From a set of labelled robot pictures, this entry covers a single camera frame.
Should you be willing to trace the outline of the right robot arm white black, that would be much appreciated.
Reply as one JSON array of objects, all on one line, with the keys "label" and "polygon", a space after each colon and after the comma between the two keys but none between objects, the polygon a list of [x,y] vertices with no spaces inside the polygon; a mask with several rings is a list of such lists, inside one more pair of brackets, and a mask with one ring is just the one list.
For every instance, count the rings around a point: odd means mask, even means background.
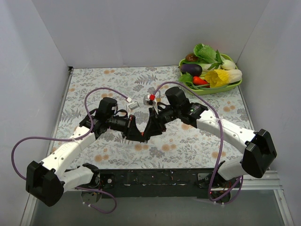
[{"label": "right robot arm white black", "polygon": [[228,120],[221,119],[208,106],[190,102],[183,90],[171,87],[165,95],[168,104],[159,103],[154,95],[146,95],[143,103],[150,106],[149,120],[143,136],[146,140],[165,132],[165,124],[176,119],[216,135],[242,153],[242,157],[222,161],[217,169],[201,178],[202,188],[223,187],[230,180],[244,175],[261,178],[275,160],[277,152],[271,134],[261,129],[253,131],[240,127]]}]

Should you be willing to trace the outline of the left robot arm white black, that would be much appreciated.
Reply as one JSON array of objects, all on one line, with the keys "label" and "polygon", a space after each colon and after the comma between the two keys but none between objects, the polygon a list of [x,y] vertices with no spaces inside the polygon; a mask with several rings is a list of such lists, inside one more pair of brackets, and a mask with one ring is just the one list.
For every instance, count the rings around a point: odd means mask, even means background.
[{"label": "left robot arm white black", "polygon": [[70,141],[62,144],[51,155],[40,162],[32,161],[26,171],[26,191],[47,206],[55,205],[62,195],[71,189],[83,186],[85,189],[101,189],[103,179],[100,170],[85,163],[68,170],[73,160],[89,145],[95,142],[107,129],[120,131],[128,140],[144,142],[131,111],[138,103],[127,99],[125,116],[118,116],[117,101],[105,97],[98,108],[90,111],[76,128]]}]

